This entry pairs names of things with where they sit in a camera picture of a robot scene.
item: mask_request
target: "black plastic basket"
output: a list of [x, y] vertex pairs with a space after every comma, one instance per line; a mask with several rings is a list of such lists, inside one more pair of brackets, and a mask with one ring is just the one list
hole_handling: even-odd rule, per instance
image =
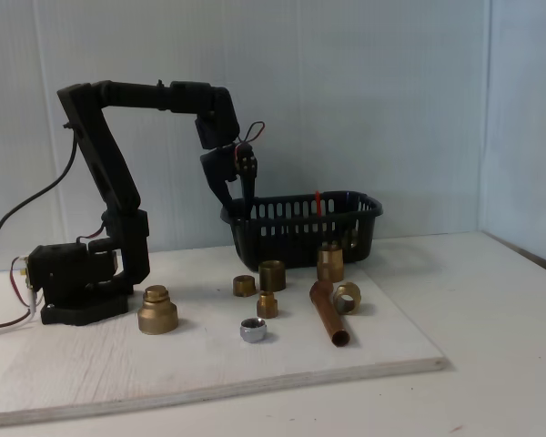
[[[320, 197], [321, 216], [311, 194], [255, 198], [251, 219], [241, 212], [229, 215], [224, 208], [220, 217], [230, 225], [238, 256], [253, 271], [270, 259], [285, 262], [288, 269], [315, 266], [318, 248], [332, 241], [343, 248], [344, 262], [365, 259], [382, 205], [354, 191], [328, 191]], [[234, 204], [233, 210], [242, 211], [243, 199]]]

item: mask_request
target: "brass ring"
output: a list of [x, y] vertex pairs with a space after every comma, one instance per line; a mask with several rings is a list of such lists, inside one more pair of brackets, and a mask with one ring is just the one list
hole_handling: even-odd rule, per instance
[[257, 293], [255, 278], [249, 275], [237, 276], [233, 279], [233, 294], [240, 298], [247, 298]]
[[360, 306], [360, 288], [353, 282], [346, 282], [338, 287], [334, 294], [334, 308], [338, 314], [354, 314]]

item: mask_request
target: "electrical wire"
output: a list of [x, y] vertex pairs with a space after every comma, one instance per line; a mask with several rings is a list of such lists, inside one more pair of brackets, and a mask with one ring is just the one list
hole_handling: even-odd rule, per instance
[[22, 299], [22, 296], [20, 295], [20, 291], [18, 290], [18, 287], [16, 286], [16, 282], [15, 282], [15, 277], [14, 277], [14, 266], [15, 266], [15, 262], [19, 259], [20, 257], [16, 257], [12, 260], [12, 264], [10, 264], [10, 283], [12, 284], [12, 289], [15, 291], [15, 294], [18, 298], [18, 300], [20, 300], [20, 303], [22, 303], [25, 307], [28, 308], [28, 310], [26, 311], [26, 314], [24, 316], [21, 316], [19, 317], [18, 319], [16, 320], [12, 320], [12, 321], [8, 321], [6, 323], [0, 323], [0, 328], [7, 328], [7, 327], [10, 327], [10, 326], [14, 326], [16, 325], [18, 322], [20, 321], [23, 321], [25, 320], [24, 323], [21, 323], [20, 325], [16, 325], [15, 327], [13, 327], [12, 329], [17, 329], [18, 327], [20, 326], [23, 326], [23, 325], [26, 325], [34, 316], [35, 316], [35, 313], [36, 313], [36, 306], [38, 304], [40, 304], [40, 302], [42, 301], [42, 297], [41, 297], [41, 300], [36, 302], [36, 296], [34, 294], [33, 291], [29, 290], [29, 302], [30, 304], [29, 305], [26, 305], [25, 301]]
[[16, 320], [8, 321], [6, 323], [0, 323], [0, 334], [10, 332], [11, 330], [17, 330], [18, 328], [25, 326], [28, 322], [30, 322], [30, 320], [32, 320], [35, 317], [36, 295], [31, 289], [28, 290], [28, 301], [30, 302], [30, 305], [24, 316], [21, 316]]
[[75, 243], [77, 243], [77, 244], [80, 243], [81, 239], [94, 239], [95, 237], [99, 237], [99, 235], [101, 235], [101, 232], [103, 232], [103, 229], [105, 229], [105, 228], [106, 228], [106, 226], [103, 223], [101, 223], [101, 228], [99, 228], [97, 230], [97, 232], [95, 232], [95, 233], [93, 233], [91, 235], [87, 235], [87, 236], [82, 235], [80, 237], [77, 237]]
[[[253, 130], [253, 127], [256, 126], [256, 125], [261, 125], [261, 129], [258, 130], [257, 134], [251, 138], [251, 139], [248, 139], [248, 136], [250, 135], [251, 131]], [[243, 143], [252, 143], [253, 141], [255, 141], [257, 138], [259, 138], [261, 136], [261, 134], [263, 133], [263, 131], [265, 130], [265, 122], [264, 121], [254, 121], [253, 123], [251, 123], [251, 126], [248, 127], [248, 131], [247, 131], [247, 134], [245, 135], [245, 139], [240, 139], [240, 137], [237, 137], [238, 138], [238, 144], [235, 146], [235, 162], [237, 161], [237, 149], [238, 147], [243, 144]]]
[[66, 174], [69, 172], [69, 170], [71, 169], [71, 167], [73, 166], [73, 162], [75, 161], [75, 155], [76, 155], [76, 148], [77, 148], [77, 139], [76, 139], [76, 135], [73, 135], [73, 150], [71, 151], [71, 158], [69, 159], [68, 163], [66, 164], [66, 167], [65, 169], [63, 170], [63, 173], [61, 173], [61, 176], [59, 176], [52, 184], [50, 184], [48, 187], [45, 187], [43, 189], [41, 189], [40, 191], [38, 191], [36, 194], [34, 194], [33, 196], [31, 196], [30, 198], [28, 198], [27, 200], [19, 203], [18, 205], [16, 205], [14, 208], [12, 208], [11, 210], [9, 210], [3, 217], [2, 219], [0, 220], [0, 229], [2, 229], [2, 227], [4, 226], [4, 224], [6, 223], [6, 221], [8, 219], [10, 219], [12, 217], [13, 214], [15, 214], [17, 211], [19, 211], [20, 209], [22, 209], [23, 207], [25, 207], [26, 205], [28, 205], [30, 202], [32, 202], [33, 200], [37, 199], [37, 198], [40, 198], [43, 194], [45, 194], [46, 192], [50, 191], [51, 189], [53, 189], [54, 187], [56, 187], [58, 185], [58, 183], [63, 180], [63, 178], [65, 178]]
[[20, 291], [18, 291], [18, 287], [16, 286], [16, 282], [15, 282], [14, 269], [15, 269], [15, 262], [18, 261], [18, 258], [19, 257], [14, 258], [12, 260], [12, 264], [10, 264], [10, 283], [12, 284], [12, 288], [14, 289], [18, 300], [20, 300], [20, 303], [22, 303], [25, 307], [29, 308], [29, 306], [26, 305], [26, 302], [22, 300], [22, 296], [20, 296]]
[[[2, 217], [2, 219], [0, 220], [0, 229], [2, 229], [2, 227], [4, 226], [6, 221], [8, 219], [10, 219], [17, 211], [19, 211], [20, 209], [22, 209], [23, 207], [28, 205], [33, 200], [35, 200], [37, 198], [40, 198], [46, 192], [48, 192], [51, 189], [53, 189], [54, 187], [56, 187], [59, 184], [59, 182], [65, 178], [65, 176], [67, 175], [67, 173], [69, 172], [69, 170], [73, 166], [73, 162], [75, 162], [77, 146], [78, 146], [78, 142], [77, 142], [76, 135], [73, 135], [73, 147], [72, 147], [72, 150], [71, 150], [71, 157], [69, 158], [65, 168], [63, 169], [63, 173], [61, 173], [61, 175], [57, 179], [55, 179], [55, 181], [53, 183], [51, 183], [47, 187], [41, 189], [40, 191], [38, 191], [36, 194], [31, 196], [30, 198], [24, 200], [23, 202], [19, 203], [14, 208], [12, 208], [10, 211], [8, 211]], [[25, 307], [27, 307], [28, 310], [26, 311], [26, 314], [24, 314], [23, 316], [19, 317], [16, 320], [8, 321], [6, 323], [0, 323], [0, 333], [9, 332], [11, 330], [17, 330], [18, 328], [26, 325], [30, 320], [32, 320], [34, 318], [35, 314], [36, 314], [37, 302], [36, 302], [35, 293], [31, 289], [28, 289], [29, 304], [26, 304], [26, 302], [22, 299], [22, 296], [20, 295], [20, 291], [18, 290], [18, 287], [16, 286], [15, 277], [14, 277], [14, 266], [15, 266], [15, 262], [18, 260], [18, 258], [19, 257], [14, 258], [12, 260], [12, 263], [10, 264], [10, 283], [12, 284], [12, 288], [15, 291], [15, 294], [16, 294], [18, 300], [20, 300], [20, 303], [22, 303]], [[43, 297], [44, 297], [44, 294], [41, 297], [40, 301], [38, 301], [39, 304], [42, 301]]]

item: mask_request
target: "brass nut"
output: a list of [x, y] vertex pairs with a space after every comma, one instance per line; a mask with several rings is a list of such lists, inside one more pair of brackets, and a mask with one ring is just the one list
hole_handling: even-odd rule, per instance
[[270, 291], [263, 291], [257, 301], [257, 315], [261, 319], [274, 319], [279, 315], [277, 299]]
[[281, 291], [286, 287], [285, 264], [282, 261], [263, 261], [258, 265], [261, 291]]
[[233, 294], [240, 298], [247, 298], [257, 293], [255, 278], [249, 275], [237, 276], [233, 279]]
[[318, 249], [318, 280], [344, 280], [344, 259], [339, 245], [330, 244]]
[[360, 288], [353, 282], [346, 282], [338, 287], [334, 294], [334, 308], [338, 314], [354, 314], [360, 307]]
[[144, 303], [137, 312], [139, 330], [157, 335], [175, 330], [178, 326], [178, 310], [170, 301], [166, 287], [152, 285], [146, 288]]

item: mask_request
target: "red wire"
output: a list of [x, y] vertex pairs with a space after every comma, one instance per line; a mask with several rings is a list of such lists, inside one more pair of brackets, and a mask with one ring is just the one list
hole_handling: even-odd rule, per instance
[[[253, 138], [247, 139], [248, 136], [251, 133], [251, 130], [253, 130], [253, 127], [255, 125], [258, 125], [258, 124], [262, 125], [261, 129], [258, 130], [257, 134]], [[261, 134], [263, 133], [264, 130], [265, 130], [265, 122], [264, 121], [255, 121], [255, 122], [253, 122], [251, 124], [251, 126], [248, 128], [247, 134], [245, 135], [245, 139], [241, 140], [239, 138], [239, 143], [235, 146], [235, 162], [237, 162], [237, 149], [238, 149], [238, 147], [243, 143], [251, 143], [251, 142], [255, 141], [257, 138], [259, 138], [261, 136]]]
[[99, 228], [97, 232], [91, 235], [77, 237], [76, 242], [79, 243], [81, 239], [94, 239], [95, 237], [98, 237], [101, 234], [101, 232], [103, 232], [103, 229], [105, 229], [105, 225], [101, 223], [101, 228]]
[[[22, 300], [22, 296], [20, 296], [20, 292], [18, 291], [18, 287], [16, 286], [15, 277], [14, 277], [14, 266], [15, 262], [18, 260], [18, 257], [14, 258], [12, 260], [12, 264], [10, 265], [10, 283], [12, 284], [12, 288], [15, 290], [16, 296], [20, 302], [28, 308], [28, 305], [25, 304], [25, 302]], [[24, 316], [19, 317], [16, 320], [8, 321], [6, 323], [0, 323], [0, 328], [6, 328], [7, 326], [16, 325], [19, 321], [22, 321], [26, 319], [28, 316], [30, 316], [30, 310], [26, 311], [26, 314]]]
[[321, 196], [319, 191], [316, 191], [316, 209], [318, 210], [318, 217], [321, 217]]
[[23, 301], [22, 296], [20, 295], [20, 291], [18, 291], [18, 287], [16, 286], [16, 282], [15, 282], [14, 268], [15, 268], [15, 262], [17, 260], [18, 260], [18, 257], [14, 258], [12, 260], [12, 264], [10, 264], [10, 283], [12, 284], [12, 288], [15, 289], [16, 296], [18, 300], [20, 300], [20, 303], [22, 303], [25, 307], [28, 308], [28, 305], [26, 305], [26, 303]]

